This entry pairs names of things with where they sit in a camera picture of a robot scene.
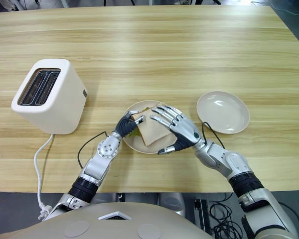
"sandwich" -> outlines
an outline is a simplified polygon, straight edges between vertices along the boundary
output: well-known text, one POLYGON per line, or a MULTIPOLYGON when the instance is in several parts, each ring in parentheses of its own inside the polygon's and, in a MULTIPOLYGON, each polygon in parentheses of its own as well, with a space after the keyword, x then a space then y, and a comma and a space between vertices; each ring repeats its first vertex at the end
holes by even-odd
POLYGON ((150 118, 151 115, 160 117, 159 114, 151 111, 152 108, 146 108, 145 110, 132 115, 133 120, 137 120, 139 117, 145 116, 144 122, 138 124, 138 130, 139 130, 140 134, 138 134, 137 131, 136 132, 133 131, 131 133, 133 135, 140 135, 142 137, 142 140, 143 140, 143 143, 145 146, 149 146, 152 143, 154 143, 155 141, 159 140, 160 138, 163 138, 164 136, 171 133, 163 125, 161 125, 160 123, 158 123, 150 118))

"white cable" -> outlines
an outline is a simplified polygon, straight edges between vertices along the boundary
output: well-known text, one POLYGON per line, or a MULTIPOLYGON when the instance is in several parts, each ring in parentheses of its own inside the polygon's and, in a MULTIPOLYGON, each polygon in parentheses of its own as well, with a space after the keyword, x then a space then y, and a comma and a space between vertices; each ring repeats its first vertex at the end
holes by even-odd
POLYGON ((36 175, 38 176, 38 193, 37 193, 37 197, 38 197, 39 207, 41 208, 40 216, 38 217, 39 220, 41 218, 45 219, 49 215, 49 213, 52 211, 52 207, 50 205, 44 205, 44 203, 41 202, 41 175, 40 175, 40 171, 38 169, 37 156, 38 156, 39 152, 41 152, 41 150, 44 149, 44 147, 46 147, 46 145, 48 143, 50 143, 50 141, 53 139, 53 136, 54 135, 51 134, 50 138, 47 140, 47 142, 45 142, 38 149, 38 151, 35 153, 34 158, 33 158, 35 172, 36 172, 36 175))
POLYGON ((288 11, 288 10, 286 10, 286 9, 279 9, 279 8, 276 8, 274 5, 272 5, 271 3, 266 2, 266 1, 264 1, 264 2, 251 1, 251 2, 250 2, 250 4, 253 5, 253 6, 255 6, 255 3, 259 3, 259 4, 267 4, 267 5, 270 5, 273 9, 275 9, 275 10, 277 10, 277 11, 286 11, 286 12, 292 14, 292 15, 299 16, 299 13, 293 13, 293 12, 288 11))

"wood grain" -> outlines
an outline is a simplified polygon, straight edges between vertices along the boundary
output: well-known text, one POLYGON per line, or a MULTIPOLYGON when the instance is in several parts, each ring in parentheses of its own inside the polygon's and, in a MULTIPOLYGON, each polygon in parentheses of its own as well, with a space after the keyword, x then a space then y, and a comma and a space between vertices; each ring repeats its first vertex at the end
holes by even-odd
MULTIPOLYGON (((42 58, 72 62, 89 91, 77 130, 56 135, 39 156, 43 192, 67 192, 80 172, 76 154, 111 131, 141 100, 158 100, 198 126, 198 98, 240 97, 251 122, 220 137, 246 156, 270 190, 299 190, 299 42, 269 7, 87 7, 0 13, 0 191, 35 192, 33 155, 48 135, 10 104, 42 58)), ((208 137, 215 139, 210 132, 208 137)), ((98 141, 82 151, 93 155, 98 141)), ((100 192, 223 192, 226 179, 192 149, 144 155, 122 144, 100 192)))

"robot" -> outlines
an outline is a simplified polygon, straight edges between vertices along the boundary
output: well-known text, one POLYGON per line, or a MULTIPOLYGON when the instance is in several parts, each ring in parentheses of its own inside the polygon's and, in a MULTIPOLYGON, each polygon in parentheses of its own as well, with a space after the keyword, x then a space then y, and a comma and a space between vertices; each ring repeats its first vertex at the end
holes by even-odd
MULTIPOLYGON (((157 106, 152 111, 161 117, 151 116, 151 120, 164 125, 177 137, 174 145, 161 149, 158 154, 192 147, 202 164, 226 177, 245 212, 242 222, 249 238, 299 238, 290 218, 255 176, 244 156, 202 137, 197 126, 172 106, 157 106)), ((212 238, 187 219, 160 206, 125 202, 90 205, 119 152, 122 138, 144 121, 144 116, 131 120, 135 113, 138 112, 127 112, 111 134, 99 143, 95 155, 83 167, 70 191, 63 194, 43 222, 22 230, 11 239, 212 238)))

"plate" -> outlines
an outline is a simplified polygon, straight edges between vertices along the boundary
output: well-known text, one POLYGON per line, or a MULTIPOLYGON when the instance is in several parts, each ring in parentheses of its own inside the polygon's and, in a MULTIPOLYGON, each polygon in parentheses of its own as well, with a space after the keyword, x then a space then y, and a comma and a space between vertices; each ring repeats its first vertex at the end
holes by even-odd
POLYGON ((223 91, 202 95, 197 101, 197 113, 200 120, 208 122, 213 130, 226 134, 243 131, 250 120, 245 103, 237 96, 223 91))
MULTIPOLYGON (((157 104, 164 104, 159 101, 140 101, 132 106, 130 106, 124 114, 126 114, 127 111, 142 111, 146 107, 154 107, 157 104)), ((174 144, 177 140, 176 136, 172 133, 169 135, 164 136, 163 138, 160 138, 159 140, 155 141, 149 146, 145 146, 142 140, 142 137, 140 136, 126 136, 123 138, 124 142, 133 150, 140 152, 140 153, 146 153, 146 154, 154 154, 157 153, 160 149, 168 147, 172 144, 174 144)))

